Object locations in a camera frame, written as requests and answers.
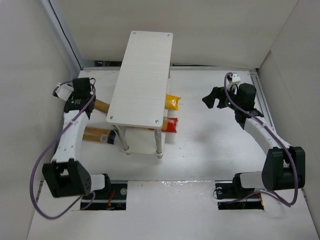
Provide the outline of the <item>brown spaghetti box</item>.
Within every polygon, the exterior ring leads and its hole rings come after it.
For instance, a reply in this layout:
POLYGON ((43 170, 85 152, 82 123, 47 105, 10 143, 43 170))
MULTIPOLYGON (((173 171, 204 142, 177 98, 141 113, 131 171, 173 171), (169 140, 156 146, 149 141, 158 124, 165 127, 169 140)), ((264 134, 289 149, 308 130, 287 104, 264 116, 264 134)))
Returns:
POLYGON ((99 111, 100 113, 107 115, 109 108, 110 108, 109 104, 98 99, 95 100, 94 109, 99 111))

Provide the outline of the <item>blue-ended spaghetti box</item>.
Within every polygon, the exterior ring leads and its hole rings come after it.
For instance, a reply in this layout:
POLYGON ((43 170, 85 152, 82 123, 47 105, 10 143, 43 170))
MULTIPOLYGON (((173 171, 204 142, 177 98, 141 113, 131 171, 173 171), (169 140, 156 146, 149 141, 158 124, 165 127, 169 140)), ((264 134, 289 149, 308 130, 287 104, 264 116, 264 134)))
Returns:
POLYGON ((86 127, 82 139, 84 141, 97 142, 113 145, 115 143, 116 133, 114 130, 86 127))

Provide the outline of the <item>yellow spaghetti bag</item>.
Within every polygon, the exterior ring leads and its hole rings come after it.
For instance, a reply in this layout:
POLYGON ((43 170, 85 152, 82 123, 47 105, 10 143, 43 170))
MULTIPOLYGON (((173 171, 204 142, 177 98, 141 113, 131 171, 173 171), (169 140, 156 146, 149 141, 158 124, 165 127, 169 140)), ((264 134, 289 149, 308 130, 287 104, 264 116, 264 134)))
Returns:
POLYGON ((179 100, 180 99, 181 99, 181 97, 167 94, 166 98, 165 98, 164 108, 167 109, 167 110, 178 111, 179 110, 179 100))

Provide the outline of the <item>red spaghetti bag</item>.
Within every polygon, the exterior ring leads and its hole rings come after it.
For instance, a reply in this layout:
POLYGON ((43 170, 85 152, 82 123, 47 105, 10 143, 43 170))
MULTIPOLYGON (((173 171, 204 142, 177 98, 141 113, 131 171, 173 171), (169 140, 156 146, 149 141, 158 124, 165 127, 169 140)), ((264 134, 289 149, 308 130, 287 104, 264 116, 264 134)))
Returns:
POLYGON ((161 131, 164 133, 177 133, 178 126, 178 118, 177 117, 164 117, 163 125, 161 131))

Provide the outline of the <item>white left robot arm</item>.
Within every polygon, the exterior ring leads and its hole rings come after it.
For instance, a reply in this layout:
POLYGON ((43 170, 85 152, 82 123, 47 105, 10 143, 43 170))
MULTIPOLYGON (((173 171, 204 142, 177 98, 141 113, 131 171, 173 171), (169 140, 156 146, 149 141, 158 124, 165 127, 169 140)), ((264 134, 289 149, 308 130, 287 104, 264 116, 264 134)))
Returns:
POLYGON ((65 100, 63 129, 51 161, 42 166, 42 174, 54 198, 93 192, 108 195, 112 192, 109 176, 90 174, 80 163, 83 135, 96 101, 95 87, 89 77, 74 78, 70 94, 66 94, 67 86, 64 82, 54 90, 56 97, 65 100))

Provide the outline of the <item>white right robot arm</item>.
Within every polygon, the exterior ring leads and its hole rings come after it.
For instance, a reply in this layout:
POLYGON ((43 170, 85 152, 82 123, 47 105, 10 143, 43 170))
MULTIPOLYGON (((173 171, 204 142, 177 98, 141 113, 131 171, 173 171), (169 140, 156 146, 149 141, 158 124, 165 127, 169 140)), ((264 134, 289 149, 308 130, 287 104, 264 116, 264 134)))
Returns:
POLYGON ((236 122, 264 151, 266 159, 260 175, 266 190, 302 189, 306 182, 305 150, 281 139, 265 123, 264 115, 255 107, 256 93, 252 84, 233 83, 227 87, 214 87, 202 102, 212 109, 218 100, 217 108, 232 109, 236 122))

